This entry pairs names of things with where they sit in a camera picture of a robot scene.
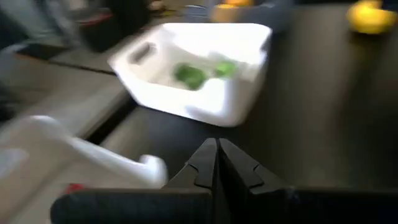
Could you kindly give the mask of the red bell pepper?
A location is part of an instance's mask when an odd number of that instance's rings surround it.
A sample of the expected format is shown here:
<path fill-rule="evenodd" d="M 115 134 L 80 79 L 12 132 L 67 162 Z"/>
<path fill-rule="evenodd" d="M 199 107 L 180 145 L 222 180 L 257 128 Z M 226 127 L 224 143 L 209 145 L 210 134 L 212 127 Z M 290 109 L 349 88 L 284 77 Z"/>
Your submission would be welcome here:
<path fill-rule="evenodd" d="M 68 184 L 67 188 L 65 189 L 65 194 L 71 194 L 79 190 L 83 190 L 85 186 L 83 184 L 78 183 L 70 183 Z"/>

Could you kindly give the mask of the clear plastic bin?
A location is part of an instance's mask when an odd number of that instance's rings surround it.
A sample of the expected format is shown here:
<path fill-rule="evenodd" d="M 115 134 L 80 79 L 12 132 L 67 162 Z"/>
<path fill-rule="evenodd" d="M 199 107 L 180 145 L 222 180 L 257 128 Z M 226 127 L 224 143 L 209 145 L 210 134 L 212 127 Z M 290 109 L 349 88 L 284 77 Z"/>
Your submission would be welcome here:
<path fill-rule="evenodd" d="M 255 23 L 282 32 L 288 27 L 295 6 L 295 0 L 254 0 L 253 6 L 216 8 L 223 3 L 226 0 L 205 0 L 201 5 L 185 6 L 182 14 L 187 22 Z"/>

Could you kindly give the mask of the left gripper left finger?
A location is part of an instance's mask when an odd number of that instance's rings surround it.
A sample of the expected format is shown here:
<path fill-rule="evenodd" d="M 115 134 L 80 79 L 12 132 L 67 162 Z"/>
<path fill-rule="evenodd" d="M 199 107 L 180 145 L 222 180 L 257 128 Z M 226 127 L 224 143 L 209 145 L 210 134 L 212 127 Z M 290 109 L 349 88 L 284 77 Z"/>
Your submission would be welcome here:
<path fill-rule="evenodd" d="M 208 138 L 161 189 L 85 189 L 50 208 L 51 224 L 212 224 L 218 145 Z"/>

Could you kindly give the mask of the white plastic basket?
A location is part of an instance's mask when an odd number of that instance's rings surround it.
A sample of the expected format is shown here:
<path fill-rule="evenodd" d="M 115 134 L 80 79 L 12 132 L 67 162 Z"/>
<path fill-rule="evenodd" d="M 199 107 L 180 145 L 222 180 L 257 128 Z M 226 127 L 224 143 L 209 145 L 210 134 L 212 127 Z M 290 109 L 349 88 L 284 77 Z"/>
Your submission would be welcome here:
<path fill-rule="evenodd" d="M 272 30 L 254 23 L 165 23 L 151 27 L 110 56 L 109 66 L 141 106 L 221 127 L 241 124 L 266 79 Z M 238 66 L 218 78 L 221 61 Z M 208 79 L 189 90 L 174 76 L 177 64 Z"/>
<path fill-rule="evenodd" d="M 70 183 L 159 189 L 167 182 L 161 158 L 131 160 L 75 136 L 49 116 L 26 116 L 0 129 L 0 224 L 50 224 L 50 207 Z"/>

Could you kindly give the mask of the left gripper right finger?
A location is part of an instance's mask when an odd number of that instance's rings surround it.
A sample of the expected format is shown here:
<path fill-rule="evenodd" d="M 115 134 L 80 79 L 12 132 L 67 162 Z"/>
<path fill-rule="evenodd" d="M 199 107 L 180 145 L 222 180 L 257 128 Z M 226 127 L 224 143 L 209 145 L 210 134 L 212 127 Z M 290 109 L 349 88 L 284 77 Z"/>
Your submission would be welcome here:
<path fill-rule="evenodd" d="M 234 223 L 398 224 L 398 190 L 290 185 L 227 139 L 219 153 Z"/>

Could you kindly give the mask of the small green bell pepper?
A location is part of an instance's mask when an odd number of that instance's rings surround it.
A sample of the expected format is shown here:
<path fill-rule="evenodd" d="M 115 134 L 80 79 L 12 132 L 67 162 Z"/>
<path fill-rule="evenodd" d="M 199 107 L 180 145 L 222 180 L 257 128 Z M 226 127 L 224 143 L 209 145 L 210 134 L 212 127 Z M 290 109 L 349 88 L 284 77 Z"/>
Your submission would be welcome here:
<path fill-rule="evenodd" d="M 238 70 L 238 66 L 232 61 L 221 61 L 216 64 L 214 74 L 218 78 L 231 77 Z"/>
<path fill-rule="evenodd" d="M 206 73 L 187 63 L 177 64 L 173 72 L 174 78 L 182 82 L 189 90 L 199 89 L 208 79 Z"/>

